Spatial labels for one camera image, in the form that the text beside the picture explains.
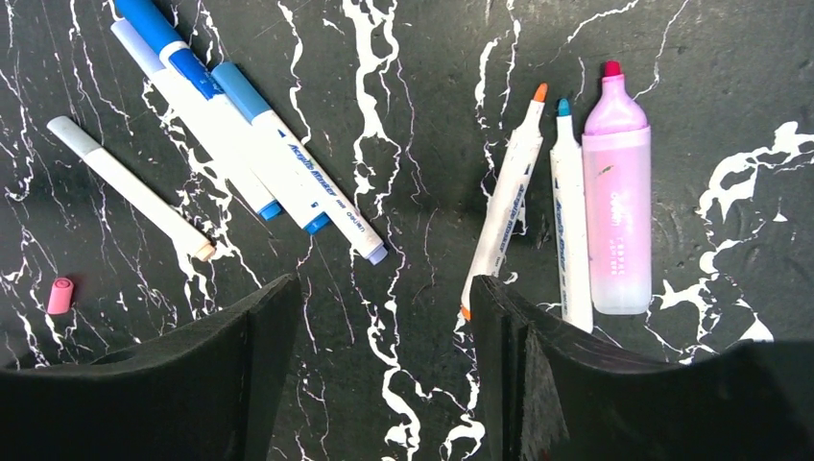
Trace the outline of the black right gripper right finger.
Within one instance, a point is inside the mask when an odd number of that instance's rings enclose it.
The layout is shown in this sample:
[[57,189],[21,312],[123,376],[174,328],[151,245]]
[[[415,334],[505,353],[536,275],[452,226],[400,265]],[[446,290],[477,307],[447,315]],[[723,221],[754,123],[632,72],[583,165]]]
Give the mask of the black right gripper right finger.
[[746,342],[691,365],[603,341],[497,279],[471,286],[494,460],[809,460],[813,345]]

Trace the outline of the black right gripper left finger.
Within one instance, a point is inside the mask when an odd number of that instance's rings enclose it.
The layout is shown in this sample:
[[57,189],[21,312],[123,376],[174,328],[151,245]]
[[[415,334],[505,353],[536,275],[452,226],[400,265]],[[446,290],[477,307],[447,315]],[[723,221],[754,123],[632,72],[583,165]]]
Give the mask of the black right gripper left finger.
[[2,458],[265,459],[301,304],[285,275],[91,363],[3,371]]

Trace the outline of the white marker green cap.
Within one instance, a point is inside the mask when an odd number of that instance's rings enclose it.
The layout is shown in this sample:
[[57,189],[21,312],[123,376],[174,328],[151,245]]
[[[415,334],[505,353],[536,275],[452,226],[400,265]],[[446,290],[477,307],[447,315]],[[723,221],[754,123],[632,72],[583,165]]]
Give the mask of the white marker green cap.
[[467,321],[471,318],[473,279],[497,276],[505,258],[543,143],[539,125],[547,92],[548,84],[538,86],[522,123],[510,136],[461,295],[461,313]]

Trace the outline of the small pink marker cap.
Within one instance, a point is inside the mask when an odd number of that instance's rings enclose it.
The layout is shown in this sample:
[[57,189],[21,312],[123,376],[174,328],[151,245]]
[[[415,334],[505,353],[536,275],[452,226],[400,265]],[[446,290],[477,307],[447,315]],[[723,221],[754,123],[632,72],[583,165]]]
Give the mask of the small pink marker cap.
[[62,315],[69,311],[74,291],[74,283],[69,278],[57,278],[51,286],[47,313],[49,315]]

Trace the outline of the white marker pink cap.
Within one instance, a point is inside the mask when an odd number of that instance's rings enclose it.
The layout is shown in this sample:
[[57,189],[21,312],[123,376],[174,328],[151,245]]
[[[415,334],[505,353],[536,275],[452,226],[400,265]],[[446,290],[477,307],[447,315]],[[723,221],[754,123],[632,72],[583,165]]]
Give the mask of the white marker pink cap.
[[562,318],[593,331],[583,152],[573,131],[569,101],[558,101],[556,142],[550,154]]

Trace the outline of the white marker dark grey cap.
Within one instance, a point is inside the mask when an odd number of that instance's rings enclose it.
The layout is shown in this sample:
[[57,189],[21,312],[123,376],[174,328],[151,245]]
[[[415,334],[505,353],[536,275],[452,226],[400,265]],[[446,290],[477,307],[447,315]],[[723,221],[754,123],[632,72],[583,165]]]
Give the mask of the white marker dark grey cap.
[[237,65],[223,62],[212,70],[211,75],[259,138],[281,150],[279,156],[285,168],[297,176],[351,247],[371,264],[381,262],[388,255],[382,238]]

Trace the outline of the pink highlighter body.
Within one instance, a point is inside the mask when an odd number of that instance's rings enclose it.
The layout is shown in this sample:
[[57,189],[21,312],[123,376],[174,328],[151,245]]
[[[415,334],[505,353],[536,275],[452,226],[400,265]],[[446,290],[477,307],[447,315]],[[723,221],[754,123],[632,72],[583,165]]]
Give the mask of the pink highlighter body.
[[582,147],[593,306],[642,314],[652,300],[652,135],[618,61],[604,64]]

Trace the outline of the white marker light grey cap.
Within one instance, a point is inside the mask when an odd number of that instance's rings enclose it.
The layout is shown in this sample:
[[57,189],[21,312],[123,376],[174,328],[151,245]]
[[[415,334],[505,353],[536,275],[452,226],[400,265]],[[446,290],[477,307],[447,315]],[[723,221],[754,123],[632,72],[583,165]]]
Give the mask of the white marker light grey cap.
[[177,250],[200,261],[212,258],[215,246],[204,233],[165,203],[73,120],[67,116],[58,116],[50,120],[46,127],[91,170],[167,235]]

